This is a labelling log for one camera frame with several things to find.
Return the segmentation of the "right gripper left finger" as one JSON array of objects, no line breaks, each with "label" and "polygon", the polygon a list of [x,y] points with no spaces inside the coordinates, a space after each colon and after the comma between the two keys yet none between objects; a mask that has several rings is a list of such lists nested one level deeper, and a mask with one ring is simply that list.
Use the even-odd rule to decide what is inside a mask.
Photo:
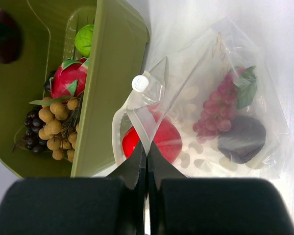
[{"label": "right gripper left finger", "polygon": [[18,180],[0,203],[0,235],[143,235],[145,172],[139,143],[106,177]]}]

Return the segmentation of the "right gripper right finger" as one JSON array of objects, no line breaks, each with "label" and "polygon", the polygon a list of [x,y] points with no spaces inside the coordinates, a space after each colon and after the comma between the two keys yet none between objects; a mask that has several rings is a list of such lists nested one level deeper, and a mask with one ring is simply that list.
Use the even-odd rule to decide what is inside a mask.
[{"label": "right gripper right finger", "polygon": [[294,235],[278,190],[259,178],[188,178],[152,144],[147,156],[153,235]]}]

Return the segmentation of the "red apple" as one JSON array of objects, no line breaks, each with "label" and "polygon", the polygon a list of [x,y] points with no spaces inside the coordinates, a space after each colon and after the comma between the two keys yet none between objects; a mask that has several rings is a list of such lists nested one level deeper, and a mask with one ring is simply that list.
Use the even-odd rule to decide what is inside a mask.
[{"label": "red apple", "polygon": [[[139,140],[140,138],[134,127],[130,127],[122,137],[122,153],[127,159],[133,153]],[[182,151],[183,144],[181,135],[168,117],[164,117],[162,120],[153,141],[157,145],[162,156],[171,164],[173,164]]]}]

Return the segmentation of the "dark purple mangosteen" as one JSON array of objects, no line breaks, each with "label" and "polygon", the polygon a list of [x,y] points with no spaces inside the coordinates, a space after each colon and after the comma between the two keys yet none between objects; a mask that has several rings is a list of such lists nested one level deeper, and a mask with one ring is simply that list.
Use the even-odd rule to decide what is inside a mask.
[{"label": "dark purple mangosteen", "polygon": [[230,161],[245,164],[254,158],[264,147],[266,129],[257,119],[249,116],[236,116],[231,128],[218,137],[218,150]]}]

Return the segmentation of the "clear zip top bag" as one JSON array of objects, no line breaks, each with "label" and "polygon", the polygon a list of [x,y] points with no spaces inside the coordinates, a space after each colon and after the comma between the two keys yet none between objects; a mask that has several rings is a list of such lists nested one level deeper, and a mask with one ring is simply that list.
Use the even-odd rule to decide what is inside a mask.
[{"label": "clear zip top bag", "polygon": [[279,177],[289,130],[260,49],[224,18],[132,79],[112,121],[121,165],[155,144],[188,177]]}]

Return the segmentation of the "red grape bunch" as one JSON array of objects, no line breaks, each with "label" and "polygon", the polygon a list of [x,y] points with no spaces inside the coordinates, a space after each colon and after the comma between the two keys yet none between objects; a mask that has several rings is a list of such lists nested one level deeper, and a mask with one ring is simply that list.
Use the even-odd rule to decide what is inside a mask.
[{"label": "red grape bunch", "polygon": [[204,101],[200,119],[193,131],[200,143],[215,139],[230,130],[238,111],[249,106],[257,92],[255,66],[230,69],[216,90]]}]

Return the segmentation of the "olive green plastic bin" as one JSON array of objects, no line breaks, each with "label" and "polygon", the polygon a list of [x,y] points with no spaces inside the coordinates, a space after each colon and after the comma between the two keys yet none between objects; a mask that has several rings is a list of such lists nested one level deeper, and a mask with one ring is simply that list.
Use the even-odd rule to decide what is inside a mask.
[{"label": "olive green plastic bin", "polygon": [[[0,0],[23,31],[18,61],[0,64],[0,162],[19,177],[90,177],[114,163],[114,113],[140,72],[149,34],[143,18],[124,0]],[[77,59],[77,31],[94,24],[80,132],[73,162],[57,161],[49,151],[13,149],[25,132],[31,101],[43,97],[50,71]]]}]

